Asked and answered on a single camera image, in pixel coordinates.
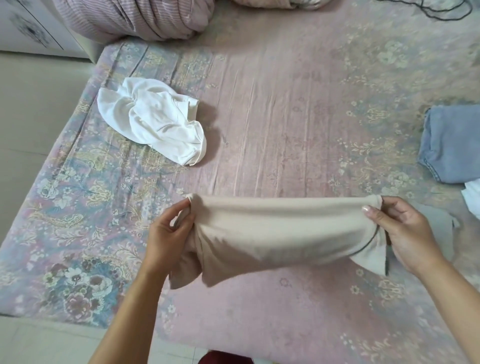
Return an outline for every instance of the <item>forearm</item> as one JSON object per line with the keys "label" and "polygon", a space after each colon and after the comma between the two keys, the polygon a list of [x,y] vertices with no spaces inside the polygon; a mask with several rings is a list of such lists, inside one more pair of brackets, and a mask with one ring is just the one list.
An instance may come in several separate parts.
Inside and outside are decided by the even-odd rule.
{"label": "forearm", "polygon": [[89,364],[147,363],[165,279],[140,268]]}
{"label": "forearm", "polygon": [[480,363],[480,293],[448,262],[420,277],[472,363]]}

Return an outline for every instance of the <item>bedsheet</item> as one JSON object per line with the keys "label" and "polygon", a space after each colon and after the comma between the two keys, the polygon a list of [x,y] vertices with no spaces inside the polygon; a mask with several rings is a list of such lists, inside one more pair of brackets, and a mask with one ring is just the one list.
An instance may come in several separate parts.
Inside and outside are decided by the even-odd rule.
{"label": "bedsheet", "polygon": [[[479,12],[441,23],[401,4],[321,12],[219,1],[185,42],[105,48],[0,249],[0,313],[107,327],[142,260],[149,222],[186,193],[399,194],[461,221],[454,264],[480,287],[480,224],[461,186],[416,164],[433,104],[480,102]],[[176,165],[110,129],[99,88],[156,78],[201,100],[204,160]],[[464,363],[425,289],[395,261],[348,260],[200,280],[158,303],[159,336],[279,363]]]}

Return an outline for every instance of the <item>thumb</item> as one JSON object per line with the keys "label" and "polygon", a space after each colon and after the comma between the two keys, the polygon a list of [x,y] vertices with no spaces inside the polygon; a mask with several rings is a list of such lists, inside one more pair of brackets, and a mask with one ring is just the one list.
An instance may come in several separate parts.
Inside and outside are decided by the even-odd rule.
{"label": "thumb", "polygon": [[190,230],[192,229],[192,226],[193,226],[193,222],[195,221],[195,214],[188,214],[181,222],[180,222],[180,226],[177,228],[177,230],[175,231],[175,234],[180,236],[180,237],[183,237],[183,238],[187,238],[187,235],[188,233],[190,232]]}
{"label": "thumb", "polygon": [[374,208],[372,206],[363,206],[361,209],[366,215],[366,217],[372,220],[375,224],[380,225],[390,234],[393,233],[396,229],[398,229],[401,225],[400,222],[392,219],[386,213],[377,208]]}

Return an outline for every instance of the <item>floral pattern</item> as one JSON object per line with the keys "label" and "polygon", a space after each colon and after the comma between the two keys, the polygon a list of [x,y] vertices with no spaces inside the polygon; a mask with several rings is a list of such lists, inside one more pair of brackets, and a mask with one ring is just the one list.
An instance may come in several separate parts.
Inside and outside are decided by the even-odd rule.
{"label": "floral pattern", "polygon": [[[480,289],[480,224],[460,186],[436,183],[416,163],[428,107],[480,102],[479,22],[478,11],[444,24],[375,0],[309,13],[220,1],[195,39],[108,46],[0,249],[0,312],[107,327],[149,223],[189,192],[397,194],[443,207],[462,221],[454,264]],[[98,89],[126,76],[202,101],[199,166],[178,166],[104,123]],[[466,362],[425,289],[389,262],[388,277],[335,262],[210,289],[166,283],[156,330],[280,363]]]}

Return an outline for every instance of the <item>black cord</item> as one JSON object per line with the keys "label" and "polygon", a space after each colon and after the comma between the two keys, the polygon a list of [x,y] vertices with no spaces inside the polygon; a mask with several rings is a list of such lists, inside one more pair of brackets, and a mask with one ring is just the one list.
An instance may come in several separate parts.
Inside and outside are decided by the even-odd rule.
{"label": "black cord", "polygon": [[[454,21],[457,21],[457,20],[462,20],[463,18],[469,16],[472,11],[473,11],[473,6],[470,2],[470,0],[462,0],[459,4],[451,7],[450,9],[433,9],[431,8],[430,6],[424,6],[423,5],[423,2],[425,0],[421,0],[420,1],[420,4],[416,3],[416,2],[408,2],[408,1],[405,1],[405,0],[377,0],[377,1],[391,1],[391,2],[401,2],[403,4],[407,4],[407,5],[415,5],[417,8],[419,8],[421,10],[422,13],[424,13],[427,17],[431,18],[431,19],[437,19],[437,20],[441,20],[443,22],[454,22]],[[464,15],[462,15],[461,17],[459,18],[440,18],[436,15],[433,15],[433,14],[430,14],[429,12],[433,12],[433,13],[439,13],[439,12],[451,12],[452,10],[455,10],[455,9],[458,9],[460,6],[462,6],[463,4],[467,4],[468,6],[468,12]]]}

